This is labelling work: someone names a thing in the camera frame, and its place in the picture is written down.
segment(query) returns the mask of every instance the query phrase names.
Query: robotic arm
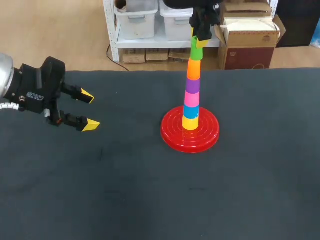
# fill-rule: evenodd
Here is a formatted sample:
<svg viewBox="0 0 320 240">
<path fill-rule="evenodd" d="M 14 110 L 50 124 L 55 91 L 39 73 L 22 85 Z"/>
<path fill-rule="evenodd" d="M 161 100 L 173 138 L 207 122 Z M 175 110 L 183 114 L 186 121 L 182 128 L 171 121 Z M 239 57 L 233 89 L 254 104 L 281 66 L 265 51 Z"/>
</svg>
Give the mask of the robotic arm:
<svg viewBox="0 0 320 240">
<path fill-rule="evenodd" d="M 220 4 L 224 0 L 163 0 L 172 9 L 206 8 L 211 4 Z"/>
<path fill-rule="evenodd" d="M 25 64 L 17 69 L 10 56 L 0 53 L 0 98 L 10 102 L 0 104 L 0 110 L 44 113 L 51 125 L 58 127 L 66 124 L 81 132 L 95 130 L 99 122 L 59 110 L 58 99 L 61 93 L 88 104 L 94 100 L 82 88 L 65 83 L 65 74 L 65 64 L 53 57 L 48 57 L 38 69 Z"/>
<path fill-rule="evenodd" d="M 193 36 L 197 36 L 199 42 L 210 40 L 212 33 L 211 26 L 220 25 L 219 16 L 214 5 L 224 0 L 163 0 L 164 3 L 173 9 L 193 8 L 193 15 L 190 18 L 190 25 L 193 28 Z"/>
</svg>

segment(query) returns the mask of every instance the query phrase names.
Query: floor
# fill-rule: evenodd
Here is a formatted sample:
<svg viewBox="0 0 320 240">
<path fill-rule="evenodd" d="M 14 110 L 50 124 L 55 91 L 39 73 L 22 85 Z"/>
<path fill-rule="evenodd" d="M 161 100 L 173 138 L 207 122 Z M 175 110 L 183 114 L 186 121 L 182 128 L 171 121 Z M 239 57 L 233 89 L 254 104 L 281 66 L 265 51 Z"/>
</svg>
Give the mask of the floor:
<svg viewBox="0 0 320 240">
<path fill-rule="evenodd" d="M 109 45 L 103 0 L 0 0 L 0 52 L 22 63 L 40 67 L 52 56 L 67 70 L 123 69 L 106 58 Z M 217 69 L 216 49 L 207 49 L 205 70 Z M 185 63 L 126 65 L 130 71 L 185 70 Z M 320 49 L 278 48 L 272 68 L 320 67 Z"/>
</svg>

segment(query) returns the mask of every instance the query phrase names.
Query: purple ring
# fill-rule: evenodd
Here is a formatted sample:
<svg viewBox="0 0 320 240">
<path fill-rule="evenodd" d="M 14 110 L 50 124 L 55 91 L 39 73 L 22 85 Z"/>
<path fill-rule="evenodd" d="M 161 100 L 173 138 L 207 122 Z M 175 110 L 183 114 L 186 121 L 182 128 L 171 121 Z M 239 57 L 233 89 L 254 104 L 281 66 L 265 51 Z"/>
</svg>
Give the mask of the purple ring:
<svg viewBox="0 0 320 240">
<path fill-rule="evenodd" d="M 197 94 L 200 91 L 200 79 L 198 80 L 190 80 L 187 79 L 186 80 L 186 87 L 185 90 L 189 93 L 189 94 Z"/>
</svg>

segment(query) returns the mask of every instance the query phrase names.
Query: red base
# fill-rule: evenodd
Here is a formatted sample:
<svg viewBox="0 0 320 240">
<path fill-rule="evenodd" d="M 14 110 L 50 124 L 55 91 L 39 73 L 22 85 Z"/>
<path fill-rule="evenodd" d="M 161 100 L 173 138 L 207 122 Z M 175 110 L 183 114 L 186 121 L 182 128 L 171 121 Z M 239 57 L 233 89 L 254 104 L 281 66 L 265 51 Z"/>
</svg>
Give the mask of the red base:
<svg viewBox="0 0 320 240">
<path fill-rule="evenodd" d="M 179 106 L 169 111 L 161 124 L 163 140 L 174 150 L 196 154 L 213 147 L 220 135 L 217 118 L 208 110 L 200 107 L 199 127 L 189 131 L 182 127 L 184 107 Z"/>
</svg>

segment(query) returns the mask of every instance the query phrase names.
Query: orange ring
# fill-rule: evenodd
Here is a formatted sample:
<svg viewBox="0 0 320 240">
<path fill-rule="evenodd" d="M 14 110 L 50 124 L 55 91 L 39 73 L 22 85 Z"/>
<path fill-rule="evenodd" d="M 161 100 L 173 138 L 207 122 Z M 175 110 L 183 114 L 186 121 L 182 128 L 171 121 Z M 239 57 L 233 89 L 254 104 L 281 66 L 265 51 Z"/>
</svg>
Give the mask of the orange ring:
<svg viewBox="0 0 320 240">
<path fill-rule="evenodd" d="M 201 75 L 201 61 L 194 61 L 190 58 L 188 71 L 187 71 L 188 79 L 196 81 L 200 78 L 200 75 Z"/>
</svg>

